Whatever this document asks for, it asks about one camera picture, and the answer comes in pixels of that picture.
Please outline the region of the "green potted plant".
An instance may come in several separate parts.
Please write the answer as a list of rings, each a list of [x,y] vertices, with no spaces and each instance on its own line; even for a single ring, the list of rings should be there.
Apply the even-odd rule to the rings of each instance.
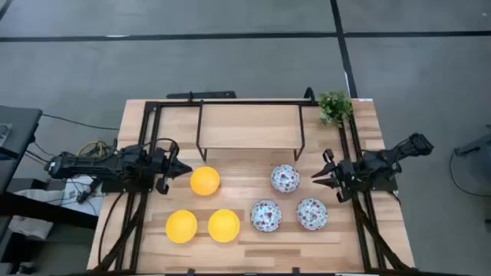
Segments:
[[[353,113],[351,98],[343,90],[320,93],[318,105],[321,109],[319,120],[324,125],[341,127]]]

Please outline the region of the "wooden shelf with black legs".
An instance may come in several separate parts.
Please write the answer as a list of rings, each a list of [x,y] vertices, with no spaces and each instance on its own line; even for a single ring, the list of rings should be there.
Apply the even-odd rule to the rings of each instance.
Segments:
[[[292,150],[297,161],[305,148],[300,101],[200,101],[196,148],[208,150]]]

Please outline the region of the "yellow mini bowl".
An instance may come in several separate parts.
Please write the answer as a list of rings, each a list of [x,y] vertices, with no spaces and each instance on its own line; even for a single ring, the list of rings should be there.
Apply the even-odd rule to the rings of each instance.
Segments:
[[[212,195],[220,185],[220,175],[210,166],[196,169],[190,178],[191,189],[200,196]]]
[[[197,233],[196,216],[188,210],[175,211],[166,220],[166,235],[177,244],[189,242]]]
[[[233,241],[240,230],[240,221],[236,213],[229,209],[215,211],[208,221],[208,233],[216,241]]]

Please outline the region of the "red floral mini bowl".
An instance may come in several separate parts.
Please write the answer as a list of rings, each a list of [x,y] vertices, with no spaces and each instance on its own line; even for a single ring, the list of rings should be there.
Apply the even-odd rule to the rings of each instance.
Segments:
[[[276,166],[270,175],[272,187],[282,193],[294,192],[300,185],[301,177],[294,166]]]
[[[274,232],[282,223],[282,211],[271,200],[257,201],[251,208],[252,226],[260,232]]]
[[[328,210],[318,199],[303,199],[296,208],[298,222],[309,231],[324,228],[328,223]]]

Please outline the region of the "black desk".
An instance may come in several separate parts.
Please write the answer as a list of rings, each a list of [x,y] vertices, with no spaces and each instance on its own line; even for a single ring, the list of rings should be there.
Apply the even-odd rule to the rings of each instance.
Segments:
[[[0,195],[8,188],[22,157],[35,138],[42,111],[0,105]]]

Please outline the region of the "grey cloth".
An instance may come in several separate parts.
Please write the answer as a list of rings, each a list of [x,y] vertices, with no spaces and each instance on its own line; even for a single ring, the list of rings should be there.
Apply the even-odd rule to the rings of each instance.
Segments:
[[[18,234],[45,240],[48,237],[53,224],[53,222],[48,222],[37,218],[14,215],[8,225],[8,228],[12,232]]]

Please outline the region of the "grey chair base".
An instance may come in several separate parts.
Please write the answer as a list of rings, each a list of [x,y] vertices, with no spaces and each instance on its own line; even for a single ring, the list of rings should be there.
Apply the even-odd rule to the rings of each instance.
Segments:
[[[455,148],[453,150],[455,155],[465,157],[471,153],[482,153],[491,162],[491,124],[487,124],[486,128],[489,133],[464,146]]]

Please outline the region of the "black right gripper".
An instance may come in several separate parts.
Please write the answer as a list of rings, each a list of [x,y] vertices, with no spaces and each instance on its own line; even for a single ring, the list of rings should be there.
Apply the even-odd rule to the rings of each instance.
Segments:
[[[339,202],[346,202],[352,199],[360,184],[355,176],[353,163],[349,159],[344,159],[339,163],[335,163],[334,154],[331,149],[326,149],[323,152],[323,158],[326,162],[325,166],[312,178],[318,178],[331,174],[326,179],[316,179],[313,183],[328,186],[331,189],[337,189],[337,199]]]

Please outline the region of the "dark low table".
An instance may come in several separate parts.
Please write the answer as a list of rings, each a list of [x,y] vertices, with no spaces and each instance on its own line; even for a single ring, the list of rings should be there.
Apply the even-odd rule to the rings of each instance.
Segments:
[[[96,215],[67,209],[61,205],[53,205],[57,199],[41,202],[9,192],[8,187],[11,181],[12,179],[6,176],[0,176],[0,216],[19,215],[82,228],[95,229],[97,227]]]

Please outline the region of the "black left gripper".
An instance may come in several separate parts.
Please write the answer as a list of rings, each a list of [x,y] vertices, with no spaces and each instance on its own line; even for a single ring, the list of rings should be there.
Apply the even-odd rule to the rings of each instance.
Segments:
[[[175,179],[181,175],[191,173],[191,166],[182,163],[177,158],[179,150],[175,146],[169,149],[157,147],[152,155],[150,168],[157,174],[162,176],[157,180],[155,189],[158,193],[166,195],[169,191],[169,179]]]

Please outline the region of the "black flat bar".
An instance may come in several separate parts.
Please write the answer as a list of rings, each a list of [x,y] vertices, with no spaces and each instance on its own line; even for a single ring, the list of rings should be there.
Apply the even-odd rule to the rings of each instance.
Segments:
[[[213,92],[187,92],[179,94],[167,94],[166,99],[229,99],[236,98],[235,91],[213,91]]]

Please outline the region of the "white cloth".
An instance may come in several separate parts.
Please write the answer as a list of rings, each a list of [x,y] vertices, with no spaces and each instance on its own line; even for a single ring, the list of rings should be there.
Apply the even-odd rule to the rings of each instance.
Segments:
[[[101,191],[101,184],[91,188],[93,181],[90,176],[78,176],[64,180],[62,190],[25,189],[15,194],[98,217],[104,193]]]

